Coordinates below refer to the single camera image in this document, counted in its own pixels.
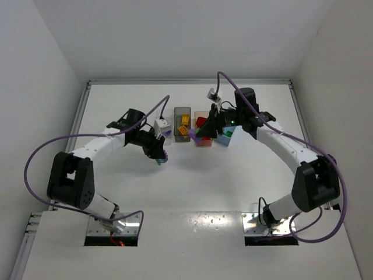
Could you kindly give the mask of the red lego brick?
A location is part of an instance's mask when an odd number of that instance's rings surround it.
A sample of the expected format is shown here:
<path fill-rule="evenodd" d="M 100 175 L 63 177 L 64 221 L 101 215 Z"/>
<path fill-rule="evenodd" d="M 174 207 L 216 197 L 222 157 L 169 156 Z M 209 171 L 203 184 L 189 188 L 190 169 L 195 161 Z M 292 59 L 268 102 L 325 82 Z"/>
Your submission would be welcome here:
<path fill-rule="evenodd" d="M 195 121 L 195 127 L 201 128 L 203 124 L 206 122 L 207 118 L 205 117 L 197 117 Z"/>

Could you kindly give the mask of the green lego plate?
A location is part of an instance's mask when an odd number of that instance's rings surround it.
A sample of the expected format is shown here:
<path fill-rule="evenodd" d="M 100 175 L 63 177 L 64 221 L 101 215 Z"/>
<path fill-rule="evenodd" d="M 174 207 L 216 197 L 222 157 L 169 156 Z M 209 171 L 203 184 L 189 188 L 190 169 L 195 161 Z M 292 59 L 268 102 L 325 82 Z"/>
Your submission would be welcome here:
<path fill-rule="evenodd" d="M 232 132 L 231 131 L 226 131 L 225 133 L 224 133 L 224 135 L 226 136 L 226 137 L 229 137 L 229 138 L 231 138 L 231 136 L 232 136 Z"/>

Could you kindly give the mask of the blue plastic container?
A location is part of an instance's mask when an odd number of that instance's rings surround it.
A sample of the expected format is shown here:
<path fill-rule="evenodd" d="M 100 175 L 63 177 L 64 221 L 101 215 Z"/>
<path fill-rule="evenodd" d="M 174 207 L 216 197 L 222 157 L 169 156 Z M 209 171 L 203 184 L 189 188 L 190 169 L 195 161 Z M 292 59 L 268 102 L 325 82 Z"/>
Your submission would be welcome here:
<path fill-rule="evenodd" d="M 224 127 L 223 128 L 223 133 L 221 135 L 218 135 L 217 138 L 214 140 L 216 143 L 218 143 L 219 145 L 222 145 L 222 146 L 225 146 L 225 147 L 228 147 L 230 145 L 230 142 L 235 134 L 235 131 L 237 130 L 237 126 L 230 126 L 230 127 Z M 231 136 L 231 138 L 229 137 L 226 137 L 224 135 L 224 133 L 226 131 L 231 131 L 233 134 Z"/>

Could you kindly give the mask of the purple curved lego piece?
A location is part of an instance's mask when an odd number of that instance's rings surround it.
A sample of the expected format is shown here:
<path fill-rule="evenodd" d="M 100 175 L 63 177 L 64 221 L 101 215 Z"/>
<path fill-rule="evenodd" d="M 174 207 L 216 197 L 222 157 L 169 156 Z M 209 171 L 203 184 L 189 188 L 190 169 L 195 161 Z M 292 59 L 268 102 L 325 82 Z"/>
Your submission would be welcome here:
<path fill-rule="evenodd" d="M 196 132 L 195 132 L 194 129 L 190 129 L 188 131 L 188 136 L 194 141 L 194 143 L 196 145 L 200 145 L 201 144 L 201 139 L 196 136 Z"/>

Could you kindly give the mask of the purple lego brick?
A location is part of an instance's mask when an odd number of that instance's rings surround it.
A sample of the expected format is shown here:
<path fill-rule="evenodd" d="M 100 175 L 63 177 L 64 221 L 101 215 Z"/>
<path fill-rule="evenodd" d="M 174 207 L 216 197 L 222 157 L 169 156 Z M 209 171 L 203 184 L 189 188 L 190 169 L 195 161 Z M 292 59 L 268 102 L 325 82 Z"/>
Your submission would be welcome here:
<path fill-rule="evenodd" d="M 167 129 L 167 130 L 162 131 L 161 135 L 164 136 L 165 138 L 168 138 L 171 136 L 171 133 L 172 133 L 172 130 Z"/>

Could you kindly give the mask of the yellow lego brick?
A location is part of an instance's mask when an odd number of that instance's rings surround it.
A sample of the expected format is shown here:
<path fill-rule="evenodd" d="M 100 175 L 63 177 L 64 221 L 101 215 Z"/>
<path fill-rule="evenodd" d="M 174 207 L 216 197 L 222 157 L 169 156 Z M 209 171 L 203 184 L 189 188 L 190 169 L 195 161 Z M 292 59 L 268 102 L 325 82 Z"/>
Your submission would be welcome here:
<path fill-rule="evenodd" d="M 178 131 L 179 131 L 179 133 L 180 133 L 182 136 L 184 136 L 184 137 L 189 135 L 189 130 L 188 130 L 187 127 L 184 126 L 184 125 L 179 126 L 179 127 L 178 127 Z"/>

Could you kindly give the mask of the yellow butterfly lego piece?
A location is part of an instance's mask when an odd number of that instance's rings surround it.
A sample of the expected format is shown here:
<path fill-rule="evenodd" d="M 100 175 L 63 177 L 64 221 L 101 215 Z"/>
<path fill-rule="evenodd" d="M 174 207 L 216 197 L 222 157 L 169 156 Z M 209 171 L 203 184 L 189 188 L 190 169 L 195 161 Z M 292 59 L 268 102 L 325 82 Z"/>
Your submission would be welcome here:
<path fill-rule="evenodd" d="M 189 114 L 183 114 L 181 118 L 181 124 L 184 126 L 189 125 Z"/>

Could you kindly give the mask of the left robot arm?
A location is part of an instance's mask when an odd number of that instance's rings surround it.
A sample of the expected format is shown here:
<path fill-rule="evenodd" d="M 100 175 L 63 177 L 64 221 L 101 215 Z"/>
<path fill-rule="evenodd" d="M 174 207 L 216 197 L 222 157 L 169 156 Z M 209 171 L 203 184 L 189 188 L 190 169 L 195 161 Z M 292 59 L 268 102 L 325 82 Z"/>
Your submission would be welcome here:
<path fill-rule="evenodd" d="M 165 137 L 153 128 L 143 130 L 144 116 L 130 108 L 106 126 L 102 137 L 95 137 L 69 153 L 58 153 L 53 160 L 47 197 L 99 218 L 113 219 L 118 206 L 96 193 L 94 168 L 128 144 L 140 146 L 149 159 L 167 161 Z"/>

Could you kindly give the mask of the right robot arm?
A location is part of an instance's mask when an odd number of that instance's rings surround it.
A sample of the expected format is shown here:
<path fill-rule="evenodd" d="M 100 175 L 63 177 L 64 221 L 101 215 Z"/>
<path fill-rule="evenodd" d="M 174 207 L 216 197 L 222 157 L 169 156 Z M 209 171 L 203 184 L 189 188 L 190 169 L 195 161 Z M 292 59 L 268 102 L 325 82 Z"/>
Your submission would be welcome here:
<path fill-rule="evenodd" d="M 273 115 L 259 111 L 252 88 L 241 88 L 234 95 L 235 107 L 224 109 L 218 94 L 209 91 L 207 98 L 213 103 L 196 137 L 217 138 L 224 128 L 240 126 L 290 168 L 294 174 L 291 193 L 263 207 L 259 215 L 263 225 L 274 226 L 284 218 L 309 212 L 340 196 L 337 172 L 326 157 L 286 137 Z"/>

